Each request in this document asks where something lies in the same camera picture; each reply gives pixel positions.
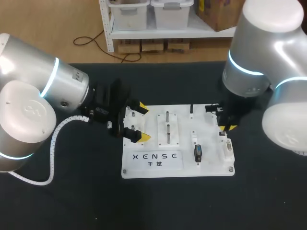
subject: screw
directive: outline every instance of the screw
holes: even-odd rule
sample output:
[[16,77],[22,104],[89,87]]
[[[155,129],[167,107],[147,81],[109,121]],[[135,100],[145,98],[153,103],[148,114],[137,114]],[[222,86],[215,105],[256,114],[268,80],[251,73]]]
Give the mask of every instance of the screw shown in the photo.
[[64,102],[64,101],[63,101],[63,102],[61,102],[60,104],[61,104],[61,106],[64,107],[64,108],[68,106],[68,102]]
[[166,122],[168,122],[169,121],[169,112],[167,111],[166,112]]

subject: black power cord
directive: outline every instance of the black power cord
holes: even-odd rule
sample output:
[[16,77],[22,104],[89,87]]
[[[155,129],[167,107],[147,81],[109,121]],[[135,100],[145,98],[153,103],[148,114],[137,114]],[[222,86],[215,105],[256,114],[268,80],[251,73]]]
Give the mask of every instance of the black power cord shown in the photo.
[[[124,61],[127,61],[127,62],[137,62],[137,61],[139,61],[139,60],[142,58],[142,56],[141,56],[140,53],[137,53],[137,55],[139,55],[139,58],[138,58],[138,59],[136,59],[136,60],[128,60],[128,59],[126,59],[127,57],[129,57],[130,55],[136,55],[136,54],[127,54],[124,58],[121,58],[121,57],[114,56],[114,55],[109,54],[109,53],[107,53],[106,51],[104,51],[104,50],[100,47],[100,45],[97,43],[97,41],[96,41],[96,38],[98,38],[100,35],[102,35],[102,34],[104,33],[104,31],[105,31],[105,30],[101,31],[101,32],[100,32],[99,34],[97,34],[94,38],[91,38],[91,37],[88,37],[88,36],[77,37],[77,38],[74,39],[73,44],[76,45],[76,46],[84,46],[84,45],[87,45],[87,44],[89,44],[89,43],[91,43],[91,42],[95,42],[96,45],[98,46],[98,48],[99,48],[102,52],[104,52],[105,54],[107,54],[107,55],[109,55],[109,56],[111,56],[111,57],[114,57],[114,58],[117,58],[117,59],[121,60],[121,63],[123,63]],[[89,41],[88,41],[88,42],[85,42],[85,43],[76,43],[76,41],[79,40],[79,39],[81,39],[81,38],[87,38],[87,39],[89,39]]]

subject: xense logo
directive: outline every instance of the xense logo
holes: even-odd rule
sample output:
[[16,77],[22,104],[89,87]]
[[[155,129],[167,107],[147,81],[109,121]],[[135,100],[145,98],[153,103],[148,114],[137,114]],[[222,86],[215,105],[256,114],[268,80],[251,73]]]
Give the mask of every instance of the xense logo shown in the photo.
[[[167,158],[177,158],[177,153],[173,153],[171,155],[167,155],[166,153],[162,154],[162,159],[167,159]],[[139,158],[143,159],[158,159],[158,154],[142,154],[142,155],[134,155],[133,154],[133,160],[138,160]]]

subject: black component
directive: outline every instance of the black component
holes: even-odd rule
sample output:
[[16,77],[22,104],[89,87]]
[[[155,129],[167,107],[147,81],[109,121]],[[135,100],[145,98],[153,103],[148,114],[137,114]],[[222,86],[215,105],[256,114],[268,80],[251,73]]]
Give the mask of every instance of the black component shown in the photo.
[[148,112],[147,109],[140,107],[140,101],[137,99],[128,100],[127,105],[130,107],[130,109],[135,110],[141,114],[146,114]]
[[201,162],[201,157],[202,157],[201,145],[195,145],[194,157],[196,163]]
[[219,132],[219,135],[220,135],[220,137],[225,137],[226,136],[226,133],[223,131],[223,132]]
[[124,128],[123,137],[130,139],[133,143],[136,143],[142,138],[142,132],[138,130],[134,131],[129,128]]
[[231,126],[238,126],[242,117],[256,107],[257,97],[244,98],[235,95],[224,86],[222,79],[219,81],[219,89],[224,100],[205,108],[206,112],[216,112],[218,126],[224,127],[224,131],[227,132]]
[[190,105],[190,114],[192,114],[192,113],[193,113],[193,111],[194,111],[194,105],[193,105],[193,104],[191,104],[191,105]]
[[137,142],[142,138],[140,131],[124,128],[124,117],[127,105],[131,109],[145,114],[146,109],[140,107],[139,100],[130,100],[130,87],[122,83],[120,79],[115,80],[110,85],[96,84],[90,87],[88,94],[80,106],[82,115],[90,118],[90,121],[106,123],[112,122],[109,133],[114,137],[126,137],[132,142]]

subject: robot logo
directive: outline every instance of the robot logo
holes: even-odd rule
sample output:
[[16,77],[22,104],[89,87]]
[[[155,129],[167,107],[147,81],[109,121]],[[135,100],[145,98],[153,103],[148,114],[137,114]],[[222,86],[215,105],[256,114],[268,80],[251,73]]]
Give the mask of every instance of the robot logo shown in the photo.
[[31,120],[39,121],[41,117],[46,116],[45,107],[35,100],[29,100],[24,105],[24,115]]

